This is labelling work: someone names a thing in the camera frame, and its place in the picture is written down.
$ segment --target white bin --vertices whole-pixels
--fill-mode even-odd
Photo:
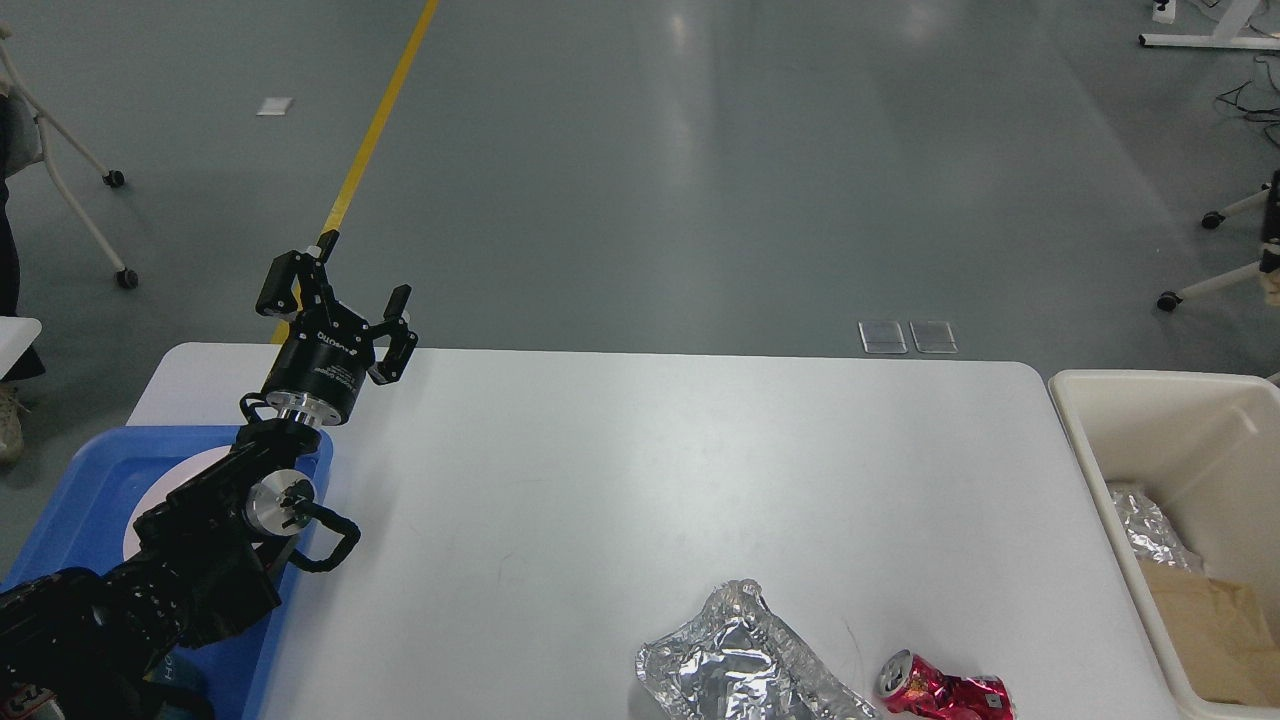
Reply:
[[[1143,370],[1066,370],[1048,387],[1179,710],[1280,720],[1280,708],[1206,702],[1192,689],[1105,484],[1142,483],[1206,574],[1252,585],[1280,633],[1280,389]]]

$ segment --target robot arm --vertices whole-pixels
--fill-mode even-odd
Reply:
[[[360,541],[294,464],[319,446],[317,425],[347,421],[366,374],[401,378],[417,336],[402,316],[408,286],[375,325],[338,302],[324,270],[337,238],[273,261],[257,311],[287,320],[289,337],[261,392],[241,401],[246,424],[227,456],[137,519],[142,550],[101,577],[69,568],[0,594],[0,698],[31,685],[54,693],[69,720],[151,717],[164,691],[142,676],[170,650],[247,630],[280,605],[285,562],[328,571]],[[390,346],[378,360],[381,337]],[[265,409],[276,416],[262,419]],[[342,536],[323,560],[294,550],[312,520]]]

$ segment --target aluminum foil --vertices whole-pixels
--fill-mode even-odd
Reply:
[[[692,620],[640,648],[636,675],[672,720],[879,719],[769,611],[755,580],[716,588]]]
[[[1204,573],[1204,561],[1183,544],[1174,532],[1172,523],[1137,483],[1107,483],[1111,502],[1116,515],[1129,537],[1129,547],[1139,560],[1151,560],[1161,565],[1171,565]]]

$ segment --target brown paper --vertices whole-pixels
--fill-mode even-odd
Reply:
[[[1280,648],[1253,589],[1139,561],[1196,694],[1280,707]]]

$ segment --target chair leg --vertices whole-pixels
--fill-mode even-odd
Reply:
[[[1196,284],[1184,287],[1183,290],[1166,290],[1160,293],[1160,299],[1156,300],[1156,307],[1160,307],[1165,313],[1172,313],[1179,305],[1187,300],[1194,300],[1203,295],[1216,292],[1224,287],[1231,287],[1233,284],[1239,284],[1248,282],[1258,277],[1258,264],[1249,263],[1243,268],[1236,268],[1234,270],[1222,273],[1221,275],[1213,275],[1207,281],[1201,281]]]
[[[36,96],[32,95],[29,90],[27,90],[26,83],[22,82],[22,76],[18,73],[18,68],[13,65],[13,58],[9,56],[9,50],[5,49],[4,42],[0,42],[0,63],[4,64],[5,70],[9,73],[9,79],[13,83],[13,87],[18,91],[19,95],[22,95],[22,97],[27,101],[27,104],[31,105],[32,110],[36,111],[36,117],[44,118],[50,126],[52,126],[54,129],[56,129],[63,137],[65,137],[67,142],[69,142],[72,147],[74,147],[81,155],[83,155],[84,159],[88,160],[90,165],[93,165],[93,169],[97,170],[97,174],[99,177],[102,178],[104,183],[106,183],[109,187],[120,187],[124,184],[124,174],[122,174],[119,170],[108,169],[108,167],[104,165],[101,160],[95,158],[93,154],[88,151],[88,147],[84,147],[84,145],[79,140],[76,140],[76,136],[73,136],[70,131],[67,129],[65,126],[59,123],[58,118],[50,114],[49,110],[45,109],[45,106],[41,105],[38,100],[36,100]]]
[[[45,129],[45,120],[46,118],[44,115],[36,115],[36,127],[40,131],[40,145],[44,150],[45,168],[49,170],[49,178],[54,181],[54,187],[56,187],[58,192],[61,193],[63,200],[70,205],[72,211],[76,213],[76,217],[79,218],[82,223],[84,223],[88,233],[97,241],[97,246],[102,249],[106,259],[110,260],[111,266],[115,268],[115,272],[125,272],[128,268],[124,266],[124,261],[120,260],[120,256],[115,254],[111,243],[102,236],[102,231],[97,229],[97,225],[93,224],[92,219],[90,219],[88,213],[86,213],[84,209],[81,208],[81,204],[76,200],[76,196],[67,190],[67,183],[63,182],[63,176],[58,172],[58,165],[54,163],[52,145],[49,142],[49,131]]]
[[[1221,225],[1222,220],[1230,218],[1231,215],[1239,215],[1240,213],[1251,208],[1261,208],[1262,205],[1266,205],[1267,193],[1270,191],[1271,191],[1271,183],[1263,183],[1261,191],[1254,192],[1253,195],[1245,197],[1244,200],[1233,202],[1226,208],[1222,208],[1221,210],[1210,210],[1208,213],[1204,213],[1204,217],[1201,218],[1201,227],[1211,231],[1217,225]]]

